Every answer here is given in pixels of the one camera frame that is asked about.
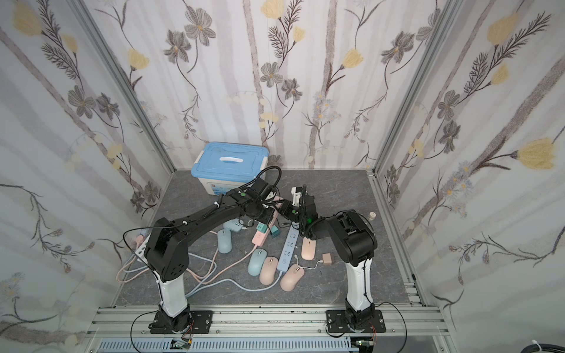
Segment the teal charger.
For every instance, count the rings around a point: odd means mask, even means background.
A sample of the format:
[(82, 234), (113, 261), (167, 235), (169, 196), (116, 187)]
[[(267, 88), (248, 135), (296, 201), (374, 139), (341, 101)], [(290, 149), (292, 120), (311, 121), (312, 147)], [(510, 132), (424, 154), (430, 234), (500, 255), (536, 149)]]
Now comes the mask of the teal charger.
[(266, 233), (268, 226), (266, 224), (258, 223), (256, 229), (259, 232)]
[(271, 236), (272, 236), (273, 238), (278, 237), (278, 235), (280, 234), (279, 228), (278, 228), (277, 226), (272, 226), (272, 227), (270, 228), (270, 234), (271, 234)]

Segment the light blue power strip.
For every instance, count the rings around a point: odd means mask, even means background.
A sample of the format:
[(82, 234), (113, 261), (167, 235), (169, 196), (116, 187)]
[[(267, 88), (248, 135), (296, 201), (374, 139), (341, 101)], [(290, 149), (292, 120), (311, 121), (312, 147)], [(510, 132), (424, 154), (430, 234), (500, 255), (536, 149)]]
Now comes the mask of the light blue power strip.
[(297, 243), (297, 239), (299, 238), (300, 231), (291, 226), (288, 235), (285, 240), (285, 245), (282, 248), (282, 252), (279, 258), (279, 262), (277, 265), (277, 270), (279, 272), (285, 273), (288, 271), (289, 267), (291, 266), (291, 260), (294, 256), (294, 250)]

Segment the pink power strip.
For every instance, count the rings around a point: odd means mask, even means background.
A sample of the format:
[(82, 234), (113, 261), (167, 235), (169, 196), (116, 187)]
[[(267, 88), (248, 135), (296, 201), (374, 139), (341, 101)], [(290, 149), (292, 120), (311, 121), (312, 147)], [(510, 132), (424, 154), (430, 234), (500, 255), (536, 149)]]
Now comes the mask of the pink power strip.
[(262, 247), (269, 234), (272, 233), (272, 228), (275, 226), (276, 220), (279, 216), (278, 209), (273, 207), (273, 213), (268, 223), (259, 223), (256, 233), (252, 238), (252, 244), (256, 247)]

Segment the peach charger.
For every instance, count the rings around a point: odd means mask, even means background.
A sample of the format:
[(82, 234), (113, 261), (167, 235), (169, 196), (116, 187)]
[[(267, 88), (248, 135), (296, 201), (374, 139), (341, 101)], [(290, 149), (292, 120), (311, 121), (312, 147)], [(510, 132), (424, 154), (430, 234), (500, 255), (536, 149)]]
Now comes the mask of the peach charger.
[(330, 265), (332, 265), (332, 264), (333, 264), (333, 256), (332, 256), (332, 254), (331, 254), (331, 253), (324, 253), (324, 254), (322, 255), (322, 263), (323, 263), (325, 266), (330, 266)]

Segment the peach mouse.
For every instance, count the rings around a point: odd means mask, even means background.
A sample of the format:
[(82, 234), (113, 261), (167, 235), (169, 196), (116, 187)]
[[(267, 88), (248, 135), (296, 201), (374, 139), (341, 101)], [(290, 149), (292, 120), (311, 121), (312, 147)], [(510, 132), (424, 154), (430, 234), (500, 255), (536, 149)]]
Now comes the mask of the peach mouse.
[(316, 241), (303, 238), (301, 256), (303, 260), (312, 261), (316, 257)]

